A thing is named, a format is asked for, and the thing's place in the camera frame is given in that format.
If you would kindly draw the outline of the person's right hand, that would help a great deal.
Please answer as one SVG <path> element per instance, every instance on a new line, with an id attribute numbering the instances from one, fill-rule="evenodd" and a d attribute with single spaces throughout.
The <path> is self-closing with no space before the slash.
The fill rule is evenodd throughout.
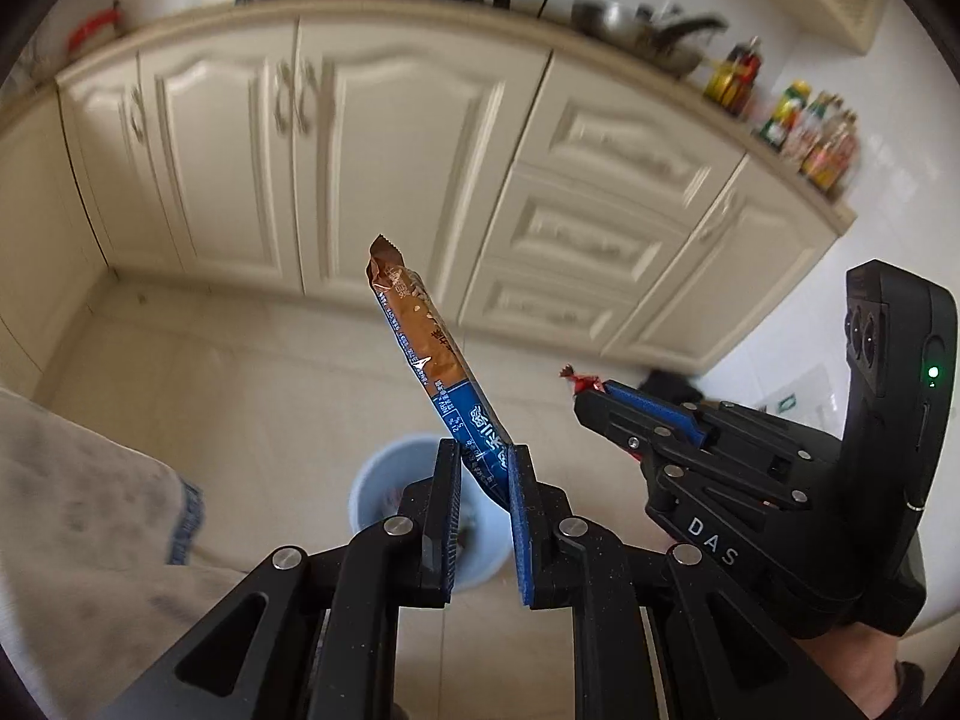
<path id="1" fill-rule="evenodd" d="M 923 704 L 924 671 L 896 656 L 898 639 L 862 622 L 796 644 L 867 718 L 914 718 Z"/>

